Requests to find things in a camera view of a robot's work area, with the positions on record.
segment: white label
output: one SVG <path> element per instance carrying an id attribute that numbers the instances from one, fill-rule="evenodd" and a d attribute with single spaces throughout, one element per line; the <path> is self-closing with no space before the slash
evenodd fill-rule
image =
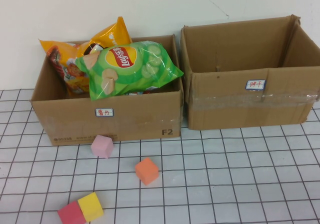
<path id="1" fill-rule="evenodd" d="M 248 80 L 245 89 L 247 90 L 263 90 L 265 89 L 266 80 Z"/>
<path id="2" fill-rule="evenodd" d="M 97 117 L 113 117 L 114 110 L 112 108 L 96 108 L 95 115 Z"/>

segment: label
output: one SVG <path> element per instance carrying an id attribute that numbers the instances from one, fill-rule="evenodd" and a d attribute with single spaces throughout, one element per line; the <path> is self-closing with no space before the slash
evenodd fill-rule
<path id="1" fill-rule="evenodd" d="M 164 136 L 164 135 L 173 135 L 172 129 L 163 129 L 162 136 Z"/>
<path id="2" fill-rule="evenodd" d="M 96 108 L 95 115 L 99 118 L 113 117 L 114 110 L 112 108 Z"/>
<path id="3" fill-rule="evenodd" d="M 264 90 L 266 85 L 266 80 L 248 80 L 246 83 L 246 90 Z"/>
<path id="4" fill-rule="evenodd" d="M 126 46 L 118 46 L 110 49 L 105 60 L 114 67 L 129 68 L 132 67 L 137 59 L 137 51 L 135 48 Z"/>

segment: white wall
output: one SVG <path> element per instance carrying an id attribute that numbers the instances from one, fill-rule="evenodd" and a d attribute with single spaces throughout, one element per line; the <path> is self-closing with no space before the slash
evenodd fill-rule
<path id="1" fill-rule="evenodd" d="M 35 86 L 45 56 L 38 39 L 88 40 L 118 16 L 132 37 L 146 37 L 291 14 L 320 45 L 320 0 L 0 0 L 0 90 Z"/>

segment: empty cardboard box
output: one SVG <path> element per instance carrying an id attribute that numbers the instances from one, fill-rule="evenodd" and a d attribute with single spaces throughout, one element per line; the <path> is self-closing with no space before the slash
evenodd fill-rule
<path id="1" fill-rule="evenodd" d="M 161 43 L 179 67 L 175 36 L 134 38 Z M 114 141 L 180 136 L 183 88 L 180 78 L 142 95 L 91 101 L 89 94 L 69 97 L 66 86 L 46 57 L 31 99 L 53 145 L 90 143 L 96 135 Z"/>
<path id="2" fill-rule="evenodd" d="M 193 130 L 300 124 L 320 90 L 320 49 L 294 15 L 181 30 Z"/>

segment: lay's chip bag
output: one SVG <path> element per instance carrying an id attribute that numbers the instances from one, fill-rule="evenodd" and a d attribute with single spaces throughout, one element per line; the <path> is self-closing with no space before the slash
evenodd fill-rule
<path id="1" fill-rule="evenodd" d="M 91 100 L 160 88 L 184 74 L 153 41 L 96 51 L 77 58 L 75 64 L 89 76 Z"/>
<path id="2" fill-rule="evenodd" d="M 79 70 L 75 64 L 76 58 L 101 51 L 105 48 L 130 44 L 124 19 L 120 16 L 115 24 L 96 34 L 90 41 L 73 44 L 60 41 L 44 41 L 40 43 L 59 76 L 65 81 L 69 94 L 89 92 L 89 77 Z"/>

